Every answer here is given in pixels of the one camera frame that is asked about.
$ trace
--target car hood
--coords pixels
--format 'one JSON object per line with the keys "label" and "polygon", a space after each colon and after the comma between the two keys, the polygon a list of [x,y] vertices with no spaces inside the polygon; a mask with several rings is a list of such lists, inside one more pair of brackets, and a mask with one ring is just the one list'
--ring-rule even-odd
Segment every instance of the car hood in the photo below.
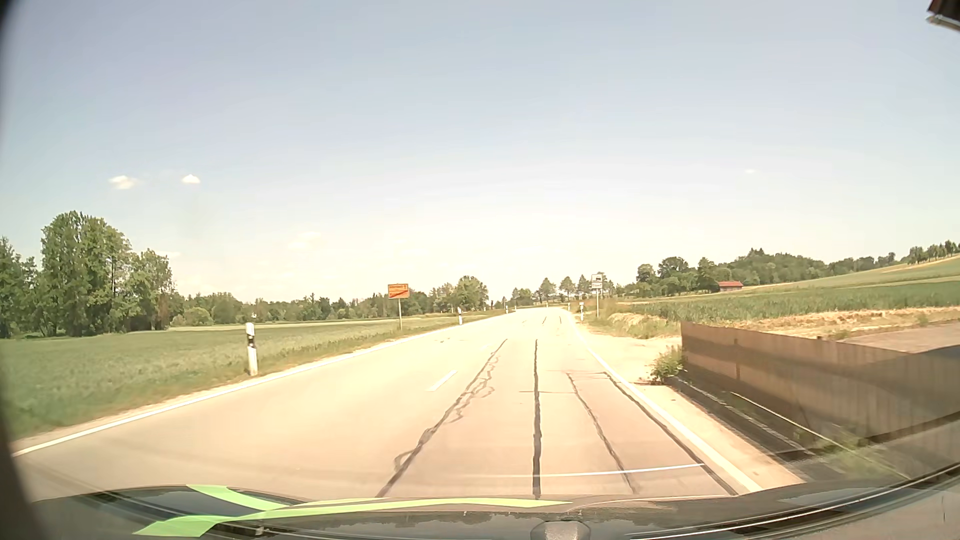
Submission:
{"label": "car hood", "polygon": [[587,536],[696,536],[774,517],[836,517],[917,489],[864,481],[817,482],[738,497],[543,496],[354,498],[309,501],[222,485],[170,485],[101,491],[34,503],[51,537],[111,540],[151,537],[419,540],[529,540],[545,522],[574,521]]}

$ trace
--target white reflector post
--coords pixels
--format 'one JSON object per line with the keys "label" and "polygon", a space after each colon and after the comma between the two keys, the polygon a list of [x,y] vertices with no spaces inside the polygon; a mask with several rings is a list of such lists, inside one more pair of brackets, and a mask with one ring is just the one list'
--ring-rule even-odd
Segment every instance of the white reflector post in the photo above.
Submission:
{"label": "white reflector post", "polygon": [[253,343],[253,323],[247,323],[247,373],[256,377],[256,344]]}

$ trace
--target sign post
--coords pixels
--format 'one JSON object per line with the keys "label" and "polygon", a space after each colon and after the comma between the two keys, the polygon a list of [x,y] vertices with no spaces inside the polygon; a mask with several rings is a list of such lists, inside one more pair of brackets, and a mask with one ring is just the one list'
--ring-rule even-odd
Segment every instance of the sign post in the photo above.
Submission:
{"label": "sign post", "polygon": [[393,300],[396,298],[396,314],[400,321],[400,330],[403,330],[403,306],[400,303],[402,298],[410,298],[410,285],[407,283],[391,283],[387,285],[387,298]]}
{"label": "sign post", "polygon": [[590,288],[597,293],[597,319],[600,318],[600,291],[603,290],[603,274],[590,276]]}

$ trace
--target brown fence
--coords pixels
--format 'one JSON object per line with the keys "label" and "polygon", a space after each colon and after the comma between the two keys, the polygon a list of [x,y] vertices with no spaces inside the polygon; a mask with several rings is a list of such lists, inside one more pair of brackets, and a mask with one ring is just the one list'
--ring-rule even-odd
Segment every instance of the brown fence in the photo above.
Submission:
{"label": "brown fence", "polygon": [[881,447],[903,474],[960,461],[960,360],[683,323],[684,375],[828,438]]}

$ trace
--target road edge line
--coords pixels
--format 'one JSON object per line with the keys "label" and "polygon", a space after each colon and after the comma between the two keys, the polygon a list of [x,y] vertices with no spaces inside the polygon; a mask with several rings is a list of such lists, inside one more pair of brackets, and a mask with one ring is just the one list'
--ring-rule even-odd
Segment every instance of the road edge line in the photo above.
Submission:
{"label": "road edge line", "polygon": [[327,359],[327,360],[321,360],[321,361],[319,361],[319,362],[311,362],[311,363],[304,364],[304,365],[298,366],[298,367],[294,367],[294,368],[291,368],[291,369],[288,369],[288,370],[284,370],[284,371],[272,373],[271,375],[268,375],[268,376],[265,376],[265,377],[261,377],[261,378],[257,378],[257,379],[253,379],[253,380],[248,380],[248,381],[246,381],[246,382],[241,382],[241,383],[238,383],[238,384],[236,384],[236,385],[234,385],[234,386],[231,386],[230,388],[225,388],[225,389],[220,390],[220,391],[218,391],[218,392],[213,392],[213,393],[211,393],[211,394],[206,394],[206,395],[203,395],[203,396],[198,396],[198,397],[196,397],[196,398],[187,400],[187,401],[185,401],[185,402],[179,402],[179,403],[170,404],[170,405],[168,405],[168,406],[164,406],[164,407],[161,407],[161,408],[158,408],[158,409],[148,410],[148,411],[146,411],[146,412],[141,412],[140,414],[135,414],[135,415],[129,416],[129,417],[127,417],[127,418],[121,418],[121,419],[119,419],[119,420],[114,420],[113,422],[107,422],[106,424],[103,424],[102,426],[96,426],[96,427],[94,427],[94,428],[89,428],[89,429],[87,429],[87,430],[77,431],[76,433],[70,433],[69,435],[64,435],[63,437],[58,437],[58,438],[56,438],[56,439],[52,439],[52,440],[49,440],[49,441],[46,441],[46,442],[43,442],[43,443],[39,443],[39,444],[36,444],[36,445],[34,445],[34,446],[29,446],[29,447],[27,447],[27,448],[20,449],[20,450],[18,450],[18,451],[16,451],[16,452],[12,452],[12,453],[11,453],[11,457],[20,457],[21,455],[29,454],[29,453],[31,453],[31,452],[36,452],[37,450],[42,450],[42,449],[44,449],[44,448],[49,448],[49,447],[51,447],[51,446],[56,446],[56,445],[58,445],[58,444],[60,444],[60,443],[65,443],[65,442],[67,442],[67,441],[72,441],[73,439],[79,439],[80,437],[84,437],[84,436],[87,436],[87,435],[92,435],[93,433],[97,433],[97,432],[100,432],[100,431],[103,431],[103,430],[109,430],[110,428],[116,428],[116,427],[118,427],[118,426],[123,426],[124,424],[129,424],[130,422],[135,422],[135,421],[137,421],[137,420],[143,420],[144,418],[149,418],[149,417],[151,417],[151,416],[156,416],[156,415],[158,415],[158,414],[160,414],[160,413],[162,413],[162,412],[168,412],[168,411],[171,411],[171,410],[174,410],[174,409],[178,409],[178,408],[181,408],[181,407],[184,407],[184,406],[187,406],[187,405],[192,405],[192,404],[196,404],[196,403],[199,403],[199,402],[205,402],[206,400],[212,400],[213,398],[218,398],[218,397],[220,397],[220,396],[224,396],[224,395],[230,394],[230,393],[232,393],[232,392],[236,392],[236,391],[239,391],[239,390],[243,390],[243,389],[246,389],[246,388],[250,388],[250,387],[252,387],[252,386],[257,386],[257,385],[263,384],[263,383],[265,383],[265,382],[270,382],[270,381],[272,381],[272,380],[278,380],[278,379],[283,379],[283,378],[285,378],[285,377],[290,377],[291,375],[296,375],[296,374],[299,374],[299,373],[303,373],[303,372],[305,372],[305,371],[310,371],[310,370],[312,370],[312,369],[317,369],[317,368],[320,368],[320,367],[324,367],[324,366],[327,366],[327,365],[330,365],[330,364],[334,364],[334,363],[337,363],[337,362],[340,362],[340,361],[343,361],[343,360],[348,360],[348,359],[351,359],[351,358],[355,358],[355,357],[357,357],[357,356],[363,356],[363,355],[366,355],[366,354],[369,354],[369,353],[374,353],[374,352],[376,352],[376,351],[382,351],[383,349],[387,349],[387,348],[389,348],[389,347],[393,347],[393,346],[399,345],[399,344],[401,344],[401,343],[406,343],[406,342],[408,342],[408,341],[413,341],[414,339],[420,339],[420,338],[422,338],[422,337],[426,337],[427,335],[431,335],[431,334],[434,334],[434,333],[440,333],[440,332],[442,332],[442,331],[448,331],[448,330],[455,329],[455,328],[463,328],[463,327],[465,327],[465,326],[472,325],[472,324],[476,324],[476,323],[482,323],[482,322],[484,322],[484,321],[491,321],[491,320],[493,320],[493,319],[496,319],[497,317],[498,317],[498,315],[494,315],[493,317],[488,317],[488,318],[486,318],[486,319],[480,319],[479,321],[470,321],[470,322],[468,322],[468,323],[464,323],[463,325],[452,325],[452,326],[444,327],[444,328],[441,328],[441,329],[436,329],[436,330],[432,330],[432,331],[426,331],[426,332],[424,332],[424,333],[418,333],[418,334],[416,334],[416,335],[409,335],[409,336],[407,336],[407,337],[401,337],[400,339],[398,339],[398,340],[396,340],[396,341],[387,341],[387,342],[385,342],[385,343],[380,343],[380,344],[374,345],[374,346],[370,347],[369,349],[365,349],[365,350],[363,350],[363,351],[357,351],[357,352],[355,352],[355,353],[347,353],[347,354],[345,354],[345,355],[335,356],[335,357],[330,358],[330,359]]}
{"label": "road edge line", "polygon": [[587,341],[586,341],[586,340],[584,339],[584,337],[580,334],[580,329],[577,328],[576,324],[574,324],[572,321],[569,321],[569,319],[568,319],[568,322],[570,322],[570,324],[573,326],[573,331],[576,332],[577,337],[580,338],[580,342],[584,344],[584,347],[587,348],[587,351],[588,351],[591,355],[593,355],[593,357],[594,357],[598,362],[600,362],[600,365],[602,365],[602,366],[604,367],[604,369],[606,369],[607,372],[610,373],[610,374],[613,376],[614,379],[619,380],[620,383],[623,384],[624,386],[626,386],[638,399],[640,399],[641,401],[643,401],[643,402],[644,402],[647,406],[649,406],[654,412],[656,412],[657,415],[658,415],[661,419],[663,419],[664,422],[666,422],[666,423],[669,424],[671,427],[673,427],[673,429],[679,431],[680,434],[683,435],[686,440],[690,441],[691,444],[693,444],[693,445],[694,445],[695,447],[697,447],[701,452],[703,452],[704,454],[706,454],[707,457],[709,457],[711,461],[713,461],[714,463],[716,463],[717,465],[719,465],[720,468],[722,468],[724,471],[726,471],[728,475],[732,476],[732,477],[733,477],[737,482],[739,482],[745,489],[747,489],[747,490],[750,491],[750,492],[762,491],[762,490],[763,490],[763,488],[760,487],[760,484],[756,483],[753,479],[751,479],[750,477],[748,477],[747,474],[744,473],[743,471],[741,471],[740,469],[738,469],[738,468],[736,467],[736,465],[733,465],[732,463],[730,463],[730,461],[727,460],[725,457],[723,457],[719,452],[717,452],[716,449],[714,449],[713,447],[711,447],[710,444],[707,443],[707,441],[705,441],[704,439],[700,438],[699,435],[697,435],[697,434],[694,433],[690,428],[688,428],[687,426],[685,426],[684,424],[682,424],[682,423],[680,422],[680,420],[677,420],[677,419],[674,418],[673,415],[671,415],[669,412],[663,410],[663,407],[657,405],[653,400],[651,400],[650,398],[648,398],[647,396],[645,396],[645,395],[643,394],[643,392],[640,392],[639,390],[636,389],[635,386],[633,386],[632,384],[630,384],[630,382],[629,382],[628,380],[624,379],[624,377],[623,377],[622,375],[620,375],[619,373],[617,373],[616,370],[614,370],[614,369],[610,366],[610,364],[607,363],[606,360],[604,360],[600,355],[598,355],[597,353],[595,353],[595,352],[593,351],[593,349],[591,349],[591,347],[589,346],[589,344],[587,343]]}

